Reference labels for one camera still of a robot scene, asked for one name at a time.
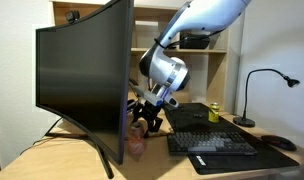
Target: wooden shelf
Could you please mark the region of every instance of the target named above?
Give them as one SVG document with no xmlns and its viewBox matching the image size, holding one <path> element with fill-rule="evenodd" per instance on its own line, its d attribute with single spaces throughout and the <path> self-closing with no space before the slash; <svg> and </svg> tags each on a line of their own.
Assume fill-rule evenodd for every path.
<svg viewBox="0 0 304 180">
<path fill-rule="evenodd" d="M 143 55 L 148 48 L 132 48 L 131 55 Z M 180 54 L 180 55 L 208 55 L 208 54 L 221 54 L 227 53 L 226 50 L 208 50 L 208 49 L 173 49 L 165 50 L 165 54 Z"/>
</svg>

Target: lamp neck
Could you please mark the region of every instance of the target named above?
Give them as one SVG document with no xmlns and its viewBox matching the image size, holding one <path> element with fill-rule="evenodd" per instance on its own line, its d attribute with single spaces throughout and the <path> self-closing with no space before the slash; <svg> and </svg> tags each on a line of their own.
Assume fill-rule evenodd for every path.
<svg viewBox="0 0 304 180">
<path fill-rule="evenodd" d="M 273 72 L 279 74 L 280 76 L 282 76 L 284 79 L 288 78 L 287 76 L 285 76 L 284 74 L 282 74 L 280 71 L 277 71 L 275 69 L 256 69 L 256 70 L 251 71 L 248 74 L 248 77 L 246 78 L 246 84 L 245 84 L 245 104 L 244 104 L 244 110 L 243 110 L 243 117 L 242 117 L 242 119 L 246 119 L 246 107 L 247 107 L 247 104 L 248 104 L 248 84 L 249 84 L 249 78 L 250 78 L 250 75 L 252 73 L 258 72 L 258 71 L 273 71 Z"/>
</svg>

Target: wooden desk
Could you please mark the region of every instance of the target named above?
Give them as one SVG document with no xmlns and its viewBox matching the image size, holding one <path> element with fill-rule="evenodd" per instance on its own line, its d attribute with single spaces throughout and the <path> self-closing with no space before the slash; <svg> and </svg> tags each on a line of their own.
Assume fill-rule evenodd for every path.
<svg viewBox="0 0 304 180">
<path fill-rule="evenodd" d="M 234 116 L 221 112 L 232 120 Z M 80 132 L 75 126 L 64 121 L 55 132 Z M 168 132 L 170 125 L 165 120 L 161 132 Z M 244 128 L 255 136 L 268 134 L 260 128 Z M 164 136 L 146 140 L 147 149 L 141 156 L 131 155 L 126 147 L 124 164 L 111 161 L 114 179 L 244 179 L 268 176 L 299 168 L 277 168 L 243 171 L 213 175 L 198 175 L 190 160 L 185 156 L 169 156 Z M 301 164 L 304 169 L 304 149 L 286 155 Z M 96 149 L 83 140 L 55 138 L 42 141 L 14 160 L 0 172 L 0 179 L 108 179 Z"/>
</svg>

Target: lamp base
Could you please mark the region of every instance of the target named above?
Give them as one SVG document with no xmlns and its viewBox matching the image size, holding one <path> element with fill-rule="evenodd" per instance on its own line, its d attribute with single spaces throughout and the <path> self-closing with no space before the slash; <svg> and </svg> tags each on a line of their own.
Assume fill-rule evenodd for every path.
<svg viewBox="0 0 304 180">
<path fill-rule="evenodd" d="M 233 123 L 243 127 L 255 127 L 255 122 L 251 119 L 243 117 L 235 117 L 233 118 Z"/>
</svg>

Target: desk lamp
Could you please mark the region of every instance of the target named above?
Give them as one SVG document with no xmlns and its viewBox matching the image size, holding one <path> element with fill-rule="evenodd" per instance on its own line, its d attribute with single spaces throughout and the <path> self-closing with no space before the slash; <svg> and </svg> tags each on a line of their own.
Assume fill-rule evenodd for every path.
<svg viewBox="0 0 304 180">
<path fill-rule="evenodd" d="M 275 69 L 257 69 L 257 70 L 253 70 L 248 74 L 248 77 L 246 79 L 246 84 L 245 84 L 245 104 L 244 104 L 244 110 L 243 110 L 243 116 L 242 117 L 235 117 L 233 118 L 233 123 L 243 126 L 243 127 L 254 127 L 255 126 L 255 122 L 251 119 L 246 118 L 246 106 L 247 106 L 247 94 L 248 94 L 248 83 L 249 83 L 249 77 L 252 73 L 254 72 L 258 72 L 258 71 L 273 71 L 276 72 L 277 74 L 279 74 L 280 76 L 283 77 L 284 80 L 286 80 L 288 82 L 288 86 L 289 87 L 294 87 L 300 84 L 300 81 L 296 80 L 296 79 L 291 79 L 288 76 L 282 74 L 281 72 L 275 70 Z"/>
</svg>

